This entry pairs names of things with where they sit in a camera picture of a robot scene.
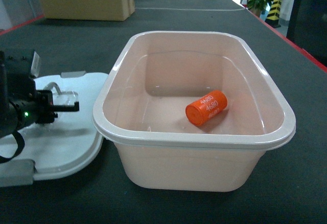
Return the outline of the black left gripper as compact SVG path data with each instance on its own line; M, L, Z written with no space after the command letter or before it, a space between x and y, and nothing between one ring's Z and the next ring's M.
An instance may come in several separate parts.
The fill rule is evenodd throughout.
M77 112L73 105L53 105L52 92L36 89L41 59L34 49L1 50L1 137L33 123L53 123L56 112Z

